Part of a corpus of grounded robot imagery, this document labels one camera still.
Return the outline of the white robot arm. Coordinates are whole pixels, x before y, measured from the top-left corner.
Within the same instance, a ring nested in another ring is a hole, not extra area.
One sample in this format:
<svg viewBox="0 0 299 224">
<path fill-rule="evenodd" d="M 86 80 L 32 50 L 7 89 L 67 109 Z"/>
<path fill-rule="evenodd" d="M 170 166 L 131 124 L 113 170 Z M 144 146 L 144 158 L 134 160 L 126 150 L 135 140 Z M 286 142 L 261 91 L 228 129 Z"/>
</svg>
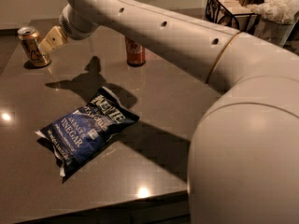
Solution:
<svg viewBox="0 0 299 224">
<path fill-rule="evenodd" d="M 299 224 L 299 58 L 255 36 L 135 0 L 67 0 L 50 52 L 104 25 L 221 93 L 188 161 L 193 224 Z"/>
</svg>

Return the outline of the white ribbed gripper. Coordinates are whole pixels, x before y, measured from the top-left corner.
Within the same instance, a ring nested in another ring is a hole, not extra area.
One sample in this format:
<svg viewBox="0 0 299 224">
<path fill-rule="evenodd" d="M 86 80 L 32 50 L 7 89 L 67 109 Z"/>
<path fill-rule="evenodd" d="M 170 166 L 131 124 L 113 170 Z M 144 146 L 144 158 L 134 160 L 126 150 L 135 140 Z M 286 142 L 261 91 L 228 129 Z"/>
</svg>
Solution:
<svg viewBox="0 0 299 224">
<path fill-rule="evenodd" d="M 50 54 L 67 43 L 67 36 L 73 40 L 88 38 L 99 27 L 96 16 L 94 8 L 75 9 L 67 5 L 59 17 L 61 26 L 52 27 L 37 47 Z"/>
</svg>

